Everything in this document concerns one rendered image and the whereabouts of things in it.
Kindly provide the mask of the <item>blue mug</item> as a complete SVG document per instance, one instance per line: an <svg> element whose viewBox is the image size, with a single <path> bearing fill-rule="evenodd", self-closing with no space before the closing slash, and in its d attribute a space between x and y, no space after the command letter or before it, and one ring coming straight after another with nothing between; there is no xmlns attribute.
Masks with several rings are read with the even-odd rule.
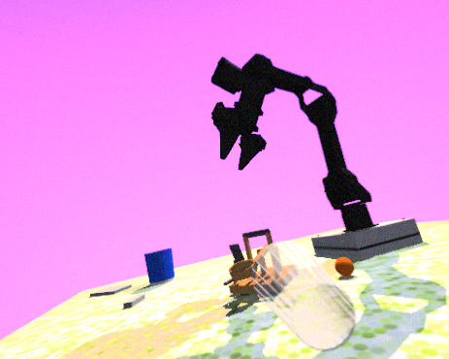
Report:
<svg viewBox="0 0 449 359"><path fill-rule="evenodd" d="M144 254L150 285L175 279L173 253L171 248Z"/></svg>

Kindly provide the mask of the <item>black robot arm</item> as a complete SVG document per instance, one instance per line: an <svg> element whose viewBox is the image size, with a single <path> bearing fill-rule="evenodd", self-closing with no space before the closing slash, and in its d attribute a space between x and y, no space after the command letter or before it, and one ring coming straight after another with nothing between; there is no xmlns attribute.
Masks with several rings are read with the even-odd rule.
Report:
<svg viewBox="0 0 449 359"><path fill-rule="evenodd" d="M314 83L307 76L301 77L275 68L261 53L255 53L242 68L222 57L211 77L211 83L233 95L241 92L240 98L253 98L262 105L265 95L275 92L275 88L294 93L300 109L308 121L316 126L328 171L327 176L322 178L324 193L333 210L340 210L346 228L342 232L379 225L373 224L367 206L368 202L372 202L371 194L357 176L346 168L334 124L337 99L325 86ZM322 95L306 105L303 94L309 89ZM358 200L360 202L343 205Z"/></svg>

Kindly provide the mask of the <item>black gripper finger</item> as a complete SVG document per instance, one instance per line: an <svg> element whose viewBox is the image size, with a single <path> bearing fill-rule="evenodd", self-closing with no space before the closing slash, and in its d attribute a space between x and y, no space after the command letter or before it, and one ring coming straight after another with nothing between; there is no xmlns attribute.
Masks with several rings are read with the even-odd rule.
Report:
<svg viewBox="0 0 449 359"><path fill-rule="evenodd" d="M242 129L237 124L213 123L220 134L220 159L225 160L237 141Z"/></svg>
<svg viewBox="0 0 449 359"><path fill-rule="evenodd" d="M238 169L242 171L245 166L260 152L262 149L257 146L239 144L241 148L241 156Z"/></svg>

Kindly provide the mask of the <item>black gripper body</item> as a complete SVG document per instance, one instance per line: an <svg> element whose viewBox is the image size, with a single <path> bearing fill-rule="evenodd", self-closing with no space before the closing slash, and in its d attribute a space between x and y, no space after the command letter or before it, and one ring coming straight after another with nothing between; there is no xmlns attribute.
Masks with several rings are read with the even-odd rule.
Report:
<svg viewBox="0 0 449 359"><path fill-rule="evenodd" d="M266 148L265 139L259 134L251 134L258 132L256 126L259 116L263 116L262 104L249 97L241 97L238 102L234 103L236 108L216 108L211 116L215 122L237 124L241 129L241 144L252 145Z"/></svg>

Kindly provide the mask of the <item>beige flat rectangular plate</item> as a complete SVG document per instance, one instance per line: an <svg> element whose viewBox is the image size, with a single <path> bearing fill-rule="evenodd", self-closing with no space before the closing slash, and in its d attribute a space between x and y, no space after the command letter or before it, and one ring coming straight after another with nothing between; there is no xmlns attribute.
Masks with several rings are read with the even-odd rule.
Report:
<svg viewBox="0 0 449 359"><path fill-rule="evenodd" d="M122 286L108 287L108 288L99 290L97 292L91 293L90 297L114 295L116 293L122 292L122 291L130 289L130 288L133 288L133 286L132 285L122 285Z"/></svg>

